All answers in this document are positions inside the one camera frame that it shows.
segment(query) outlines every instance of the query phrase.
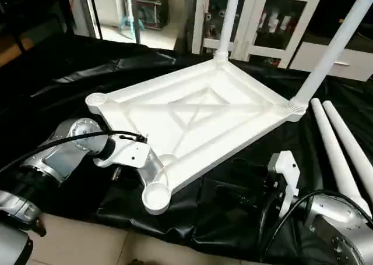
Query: robotic arm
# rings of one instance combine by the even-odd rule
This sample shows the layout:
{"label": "robotic arm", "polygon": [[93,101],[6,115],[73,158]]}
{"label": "robotic arm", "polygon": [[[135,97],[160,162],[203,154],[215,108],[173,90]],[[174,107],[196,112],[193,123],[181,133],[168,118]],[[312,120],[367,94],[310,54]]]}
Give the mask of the robotic arm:
{"label": "robotic arm", "polygon": [[[67,120],[41,145],[96,132],[102,130],[92,119]],[[94,162],[101,167],[115,163],[138,168],[143,182],[147,182],[163,168],[153,164],[154,155],[141,135],[101,135],[52,146],[25,159],[19,168],[4,171],[0,183],[0,237],[7,238],[0,239],[1,264],[26,264],[33,244],[19,229],[46,234],[40,220],[45,199],[69,178],[85,156],[95,157]]]}

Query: white floor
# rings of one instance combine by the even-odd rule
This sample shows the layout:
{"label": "white floor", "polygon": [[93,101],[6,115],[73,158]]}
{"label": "white floor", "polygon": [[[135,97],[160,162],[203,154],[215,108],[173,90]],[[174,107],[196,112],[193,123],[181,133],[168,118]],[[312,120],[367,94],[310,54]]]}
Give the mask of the white floor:
{"label": "white floor", "polygon": [[[178,33],[177,22],[170,22],[163,27],[162,30],[145,29],[140,31],[141,44],[150,48],[162,48],[164,50],[173,50]],[[131,39],[131,31],[129,27],[124,27],[119,33],[117,27],[101,26],[101,31],[104,40],[122,42],[122,43],[135,43]]]}
{"label": "white floor", "polygon": [[48,214],[43,221],[45,237],[29,232],[34,250],[27,265],[127,265],[134,259],[152,265],[258,264],[206,255],[149,236]]}

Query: black tarp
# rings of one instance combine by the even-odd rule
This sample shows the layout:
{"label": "black tarp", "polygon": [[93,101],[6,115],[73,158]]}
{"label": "black tarp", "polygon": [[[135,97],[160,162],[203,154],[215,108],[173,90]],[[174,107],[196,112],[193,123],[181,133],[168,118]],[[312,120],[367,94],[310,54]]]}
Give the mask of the black tarp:
{"label": "black tarp", "polygon": [[[107,93],[208,59],[77,36],[46,40],[0,68],[0,165],[38,146],[66,118],[95,118],[85,106],[88,94]],[[305,72],[233,63],[285,98],[295,95],[307,77]],[[373,82],[328,77],[316,96],[334,103],[373,160]],[[201,252],[255,261],[257,216],[235,204],[227,207],[216,190],[225,187],[245,195],[252,189],[252,174],[263,171],[270,156],[282,150],[293,152],[303,192],[336,189],[309,109],[299,122],[276,128],[175,194],[162,215],[152,216],[143,208],[142,186],[134,170],[124,168],[121,179],[112,182],[114,167],[96,167],[88,158],[55,194],[45,198],[44,210],[132,228]],[[293,219],[280,231],[268,262],[335,264],[336,260],[314,233]]]}

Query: white pole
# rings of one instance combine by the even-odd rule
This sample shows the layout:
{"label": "white pole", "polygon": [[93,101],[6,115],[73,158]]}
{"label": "white pole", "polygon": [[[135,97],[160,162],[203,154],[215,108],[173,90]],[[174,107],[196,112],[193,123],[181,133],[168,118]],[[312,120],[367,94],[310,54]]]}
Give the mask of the white pole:
{"label": "white pole", "polygon": [[238,0],[228,0],[226,15],[224,17],[223,28],[220,35],[220,43],[215,52],[215,59],[225,60],[228,58],[228,46],[232,35],[232,29],[237,10]]}
{"label": "white pole", "polygon": [[316,122],[319,126],[326,153],[328,154],[328,158],[332,166],[338,190],[342,194],[353,199],[360,207],[363,208],[364,211],[370,213],[368,204],[360,195],[350,167],[343,155],[337,137],[334,134],[333,128],[321,106],[320,101],[317,98],[314,98],[311,100],[311,105],[315,113]]}
{"label": "white pole", "polygon": [[349,154],[366,191],[373,202],[373,166],[357,143],[355,137],[330,101],[323,103],[324,109],[335,128],[344,148]]}
{"label": "white pole", "polygon": [[289,103],[289,108],[294,112],[304,113],[308,107],[308,103],[315,94],[325,76],[330,72],[335,61],[351,39],[356,28],[362,21],[366,12],[372,5],[373,0],[356,0],[354,6],[350,10],[346,19],[334,35],[323,57],[318,62],[317,66],[307,80],[299,89]]}

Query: drawer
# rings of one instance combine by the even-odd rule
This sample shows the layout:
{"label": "drawer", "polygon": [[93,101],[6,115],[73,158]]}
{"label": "drawer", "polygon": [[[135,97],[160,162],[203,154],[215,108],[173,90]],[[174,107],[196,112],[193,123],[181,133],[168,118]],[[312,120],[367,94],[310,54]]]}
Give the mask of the drawer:
{"label": "drawer", "polygon": [[[312,71],[328,46],[303,42],[290,69]],[[373,74],[373,54],[344,50],[329,75],[366,81]]]}

